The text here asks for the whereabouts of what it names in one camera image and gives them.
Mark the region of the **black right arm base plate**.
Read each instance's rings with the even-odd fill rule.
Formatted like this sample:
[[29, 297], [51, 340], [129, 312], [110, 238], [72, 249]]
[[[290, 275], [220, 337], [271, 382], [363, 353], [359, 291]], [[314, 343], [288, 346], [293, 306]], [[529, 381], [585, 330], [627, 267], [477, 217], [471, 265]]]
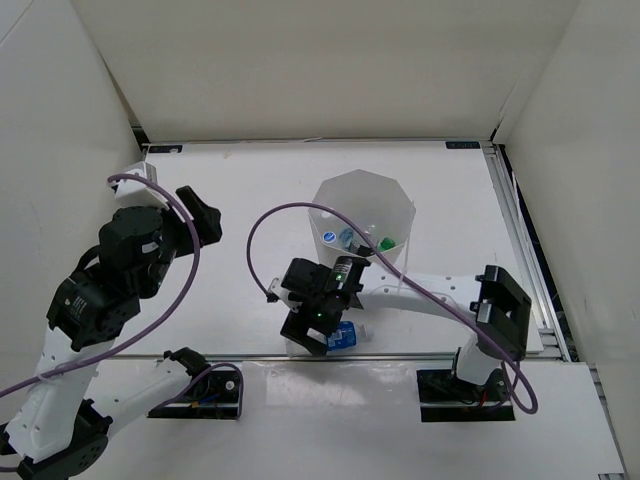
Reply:
[[509, 391], [500, 369], [481, 386], [457, 379], [450, 370], [417, 370], [422, 423], [511, 422]]

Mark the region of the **clear unlabelled plastic bottle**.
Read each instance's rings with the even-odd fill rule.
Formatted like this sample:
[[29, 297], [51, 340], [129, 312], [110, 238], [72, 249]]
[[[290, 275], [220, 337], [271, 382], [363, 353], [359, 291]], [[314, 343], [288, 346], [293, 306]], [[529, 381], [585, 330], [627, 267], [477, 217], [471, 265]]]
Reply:
[[336, 240], [336, 234], [333, 231], [327, 231], [323, 234], [322, 240], [326, 244], [334, 243]]

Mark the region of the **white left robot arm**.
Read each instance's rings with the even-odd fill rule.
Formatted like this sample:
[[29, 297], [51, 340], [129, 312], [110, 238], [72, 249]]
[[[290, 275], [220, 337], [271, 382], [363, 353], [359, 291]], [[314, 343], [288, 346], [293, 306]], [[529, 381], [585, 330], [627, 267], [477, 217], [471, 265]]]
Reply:
[[102, 398], [87, 397], [98, 364], [109, 358], [124, 325], [154, 297], [172, 262], [197, 259], [220, 241], [221, 213], [188, 187], [175, 196], [118, 209], [98, 243], [59, 285], [47, 312], [45, 346], [28, 394], [1, 427], [1, 452], [17, 455], [22, 479], [69, 479], [86, 471], [112, 437], [174, 400], [198, 400], [210, 364], [189, 349], [167, 352], [141, 378]]

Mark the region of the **blue label bottle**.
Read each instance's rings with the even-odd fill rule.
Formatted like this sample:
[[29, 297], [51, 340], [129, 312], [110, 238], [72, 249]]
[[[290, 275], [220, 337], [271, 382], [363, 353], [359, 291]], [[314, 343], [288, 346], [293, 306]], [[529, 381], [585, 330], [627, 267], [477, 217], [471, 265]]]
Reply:
[[338, 235], [338, 240], [341, 248], [344, 251], [350, 253], [356, 253], [358, 251], [358, 248], [360, 247], [360, 244], [356, 239], [356, 234], [350, 227], [344, 228], [340, 232], [340, 234]]
[[[327, 353], [351, 353], [374, 338], [373, 328], [360, 322], [341, 321], [338, 330], [331, 336], [311, 331], [312, 337], [327, 346]], [[285, 339], [285, 352], [289, 357], [312, 356], [306, 348]]]

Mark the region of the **black label small bottle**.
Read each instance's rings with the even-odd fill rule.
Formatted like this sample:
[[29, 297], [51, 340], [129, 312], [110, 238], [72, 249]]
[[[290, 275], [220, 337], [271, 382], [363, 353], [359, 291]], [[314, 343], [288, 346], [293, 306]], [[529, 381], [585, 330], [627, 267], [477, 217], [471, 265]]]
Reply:
[[357, 239], [351, 241], [348, 251], [360, 257], [370, 257], [373, 254], [373, 249], [369, 245]]

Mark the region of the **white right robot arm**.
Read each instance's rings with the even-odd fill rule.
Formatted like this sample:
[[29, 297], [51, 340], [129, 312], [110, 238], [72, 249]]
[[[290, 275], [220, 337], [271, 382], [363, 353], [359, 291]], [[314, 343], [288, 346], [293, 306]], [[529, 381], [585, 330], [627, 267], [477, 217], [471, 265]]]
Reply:
[[526, 355], [531, 299], [502, 267], [478, 276], [420, 275], [412, 280], [360, 257], [341, 256], [327, 267], [295, 258], [268, 289], [289, 313], [281, 335], [313, 356], [329, 351], [349, 309], [394, 309], [457, 321], [470, 339], [456, 353], [449, 387], [460, 399], [477, 396], [502, 364]]

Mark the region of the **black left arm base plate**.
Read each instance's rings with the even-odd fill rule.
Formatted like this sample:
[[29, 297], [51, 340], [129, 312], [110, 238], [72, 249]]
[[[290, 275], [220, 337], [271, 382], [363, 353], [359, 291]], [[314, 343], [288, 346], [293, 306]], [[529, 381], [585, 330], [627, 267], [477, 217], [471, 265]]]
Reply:
[[244, 376], [233, 363], [214, 364], [186, 394], [152, 409], [150, 419], [239, 420], [243, 411]]

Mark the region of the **green plastic bottle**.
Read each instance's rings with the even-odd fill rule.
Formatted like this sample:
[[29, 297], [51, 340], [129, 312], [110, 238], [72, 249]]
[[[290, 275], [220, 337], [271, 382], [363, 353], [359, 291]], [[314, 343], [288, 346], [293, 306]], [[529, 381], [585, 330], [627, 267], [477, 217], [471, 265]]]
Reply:
[[393, 249], [395, 247], [396, 247], [396, 242], [393, 239], [389, 238], [389, 237], [384, 237], [378, 243], [378, 250], [381, 251], [381, 252], [391, 250], [391, 249]]

